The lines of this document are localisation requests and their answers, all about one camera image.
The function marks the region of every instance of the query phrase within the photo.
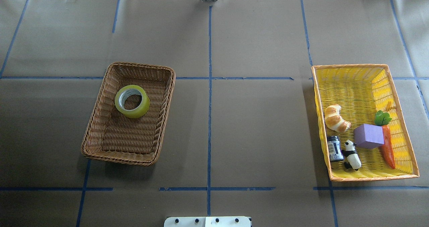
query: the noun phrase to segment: croissant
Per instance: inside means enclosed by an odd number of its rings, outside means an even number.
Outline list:
[[[340,116],[340,109],[340,105],[328,106],[325,110],[325,123],[329,129],[343,133],[350,128],[351,123]]]

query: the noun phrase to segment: purple foam block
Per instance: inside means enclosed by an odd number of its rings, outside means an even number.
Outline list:
[[[360,148],[374,149],[384,144],[381,126],[360,125],[354,130],[354,143]]]

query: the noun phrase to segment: yellow-green tape roll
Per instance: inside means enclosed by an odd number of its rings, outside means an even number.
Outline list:
[[[127,98],[132,95],[141,96],[141,103],[135,109],[127,110],[124,108],[124,103]],[[144,89],[142,89],[138,85],[127,85],[124,88],[120,89],[118,93],[116,93],[115,106],[119,112],[121,112],[128,118],[139,118],[143,116],[149,109],[149,105],[150,100],[146,95],[146,91],[144,91]]]

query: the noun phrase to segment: wicker basket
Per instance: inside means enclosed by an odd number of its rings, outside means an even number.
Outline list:
[[[81,152],[84,156],[115,163],[150,166],[159,157],[170,100],[176,80],[168,67],[115,62],[107,68],[95,102]],[[148,112],[130,119],[115,108],[120,88],[135,84],[150,99]],[[129,97],[125,108],[140,103],[137,95]]]
[[[311,70],[320,141],[332,181],[377,181],[419,177],[401,105],[387,65],[322,65],[313,66]],[[325,126],[324,110],[332,104],[341,105],[341,116],[352,124],[345,133],[337,133]],[[392,117],[389,127],[392,132],[396,168],[391,169],[386,164],[379,148],[356,148],[362,162],[362,167],[358,171],[345,169],[342,162],[331,163],[326,136],[338,135],[342,146],[347,139],[354,141],[353,130],[364,123],[374,124],[375,112],[379,110],[388,111]]]

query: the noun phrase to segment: panda figurine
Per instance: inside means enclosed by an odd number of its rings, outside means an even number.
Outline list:
[[[360,167],[362,167],[362,163],[360,162],[359,156],[355,150],[355,144],[351,140],[347,140],[344,143],[346,150],[342,150],[342,154],[345,158],[347,158],[348,162],[344,162],[344,166],[346,169],[354,169],[357,171]]]

